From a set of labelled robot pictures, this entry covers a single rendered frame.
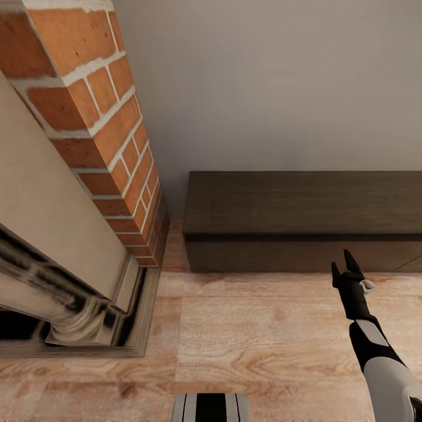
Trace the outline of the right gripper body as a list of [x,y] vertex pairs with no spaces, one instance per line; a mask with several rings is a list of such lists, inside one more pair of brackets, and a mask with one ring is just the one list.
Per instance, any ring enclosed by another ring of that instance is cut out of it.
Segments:
[[332,285],[334,288],[339,289],[342,303],[347,301],[366,302],[365,295],[359,284],[363,280],[365,279],[362,273],[344,272],[335,281],[332,281]]

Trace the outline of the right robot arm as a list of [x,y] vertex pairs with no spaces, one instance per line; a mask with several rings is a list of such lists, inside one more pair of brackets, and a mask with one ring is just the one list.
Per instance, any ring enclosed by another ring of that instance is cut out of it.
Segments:
[[357,261],[345,250],[348,272],[332,262],[332,285],[339,289],[360,368],[364,373],[376,422],[422,422],[422,383],[395,353],[370,314],[365,295],[376,290],[364,279]]

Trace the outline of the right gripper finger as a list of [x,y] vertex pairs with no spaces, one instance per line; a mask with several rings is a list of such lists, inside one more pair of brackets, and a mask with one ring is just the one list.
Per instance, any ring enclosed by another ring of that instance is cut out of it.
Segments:
[[338,270],[338,265],[336,264],[336,262],[332,262],[332,281],[335,281],[335,279],[337,278],[337,277],[340,277],[341,276],[341,273],[339,272],[339,270]]
[[362,273],[360,271],[360,267],[357,264],[357,261],[354,259],[353,255],[350,253],[350,251],[345,250],[345,256],[346,256],[346,265],[347,265],[347,270],[350,273]]

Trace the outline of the robot trunk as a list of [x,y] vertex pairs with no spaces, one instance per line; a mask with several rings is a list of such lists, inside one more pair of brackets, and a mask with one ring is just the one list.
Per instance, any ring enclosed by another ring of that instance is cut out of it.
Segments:
[[171,422],[251,422],[244,393],[179,393]]

